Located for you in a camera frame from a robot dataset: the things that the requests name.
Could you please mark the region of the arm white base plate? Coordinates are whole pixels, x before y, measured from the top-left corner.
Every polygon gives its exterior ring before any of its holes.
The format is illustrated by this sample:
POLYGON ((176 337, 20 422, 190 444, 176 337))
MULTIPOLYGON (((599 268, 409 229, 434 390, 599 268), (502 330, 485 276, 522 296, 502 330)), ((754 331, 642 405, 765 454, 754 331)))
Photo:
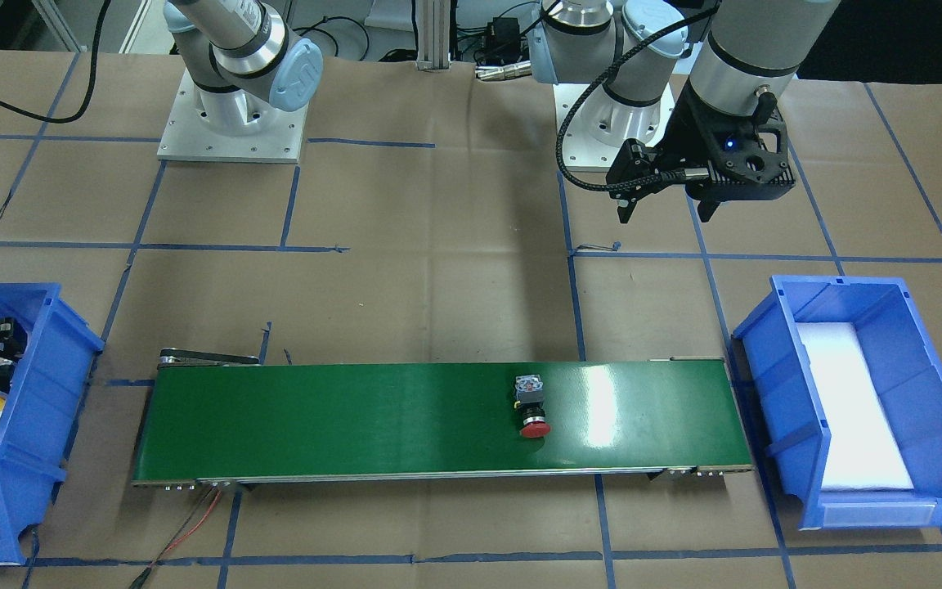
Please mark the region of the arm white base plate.
POLYGON ((656 146, 664 137, 675 107, 671 86, 646 107, 617 103, 604 89, 594 90, 572 117, 562 139, 562 157, 571 172, 606 172, 628 138, 656 146))
POLYGON ((298 164, 309 107, 278 110, 243 90, 215 93, 184 71, 159 142, 160 160, 298 164))

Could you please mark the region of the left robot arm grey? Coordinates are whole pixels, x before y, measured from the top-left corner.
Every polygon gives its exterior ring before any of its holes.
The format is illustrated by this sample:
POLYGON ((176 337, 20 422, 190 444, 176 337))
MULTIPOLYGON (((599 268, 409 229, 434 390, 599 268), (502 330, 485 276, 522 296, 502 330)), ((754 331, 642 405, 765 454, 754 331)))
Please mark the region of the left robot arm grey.
POLYGON ((533 78, 579 83, 554 159, 605 191, 628 223, 680 184, 707 223, 722 204, 795 185, 778 100, 837 1, 718 1, 686 16, 666 1, 541 1, 526 38, 533 78))

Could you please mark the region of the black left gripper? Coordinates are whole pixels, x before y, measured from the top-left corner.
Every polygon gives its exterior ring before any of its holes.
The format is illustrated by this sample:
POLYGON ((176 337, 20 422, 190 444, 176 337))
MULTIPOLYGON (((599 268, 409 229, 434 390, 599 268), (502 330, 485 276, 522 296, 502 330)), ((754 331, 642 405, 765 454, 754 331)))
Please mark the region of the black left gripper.
POLYGON ((696 169, 704 175, 685 179, 685 189, 700 205, 775 200, 796 185, 786 123, 769 86, 749 93, 746 115, 729 115, 685 83, 658 145, 626 139, 614 157, 607 191, 617 193, 618 222, 627 224, 640 200, 696 169))

